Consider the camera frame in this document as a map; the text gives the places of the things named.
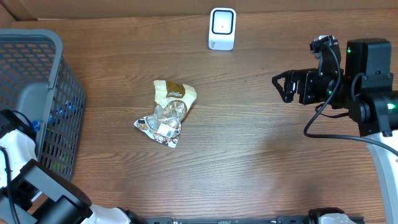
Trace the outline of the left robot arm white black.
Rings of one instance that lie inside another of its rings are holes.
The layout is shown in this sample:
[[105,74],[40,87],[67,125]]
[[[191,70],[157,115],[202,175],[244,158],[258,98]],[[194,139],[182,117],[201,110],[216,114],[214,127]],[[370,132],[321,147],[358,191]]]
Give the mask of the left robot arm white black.
[[24,114],[1,110],[1,220],[145,224],[130,210],[93,204],[76,185],[42,165],[35,154],[35,137]]

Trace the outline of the blue snack bar wrapper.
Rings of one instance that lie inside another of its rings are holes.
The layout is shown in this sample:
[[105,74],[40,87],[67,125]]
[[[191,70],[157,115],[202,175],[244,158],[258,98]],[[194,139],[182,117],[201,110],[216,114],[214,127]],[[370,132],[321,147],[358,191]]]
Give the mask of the blue snack bar wrapper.
[[41,125],[42,125],[41,119],[37,119],[32,122],[32,127],[33,127],[35,133],[38,133],[40,131]]

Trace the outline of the brown nut snack bag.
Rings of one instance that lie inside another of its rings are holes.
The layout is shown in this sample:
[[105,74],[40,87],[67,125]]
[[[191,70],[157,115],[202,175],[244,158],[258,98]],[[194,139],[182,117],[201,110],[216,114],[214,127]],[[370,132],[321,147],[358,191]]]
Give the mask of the brown nut snack bag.
[[182,122],[197,98],[194,87],[167,80],[155,80],[154,112],[134,125],[148,137],[175,148],[181,134]]

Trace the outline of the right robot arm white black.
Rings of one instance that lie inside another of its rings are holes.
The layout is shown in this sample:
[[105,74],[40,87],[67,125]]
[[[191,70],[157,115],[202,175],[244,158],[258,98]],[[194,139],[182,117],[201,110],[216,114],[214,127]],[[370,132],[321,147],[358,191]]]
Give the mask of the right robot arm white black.
[[[309,43],[317,68],[288,70],[272,78],[285,103],[299,95],[315,114],[304,127],[309,138],[365,142],[376,167],[387,223],[397,223],[397,92],[393,90],[391,43],[382,38],[349,40],[341,68],[338,40],[321,35]],[[331,106],[358,124],[359,136],[310,134],[310,126]]]

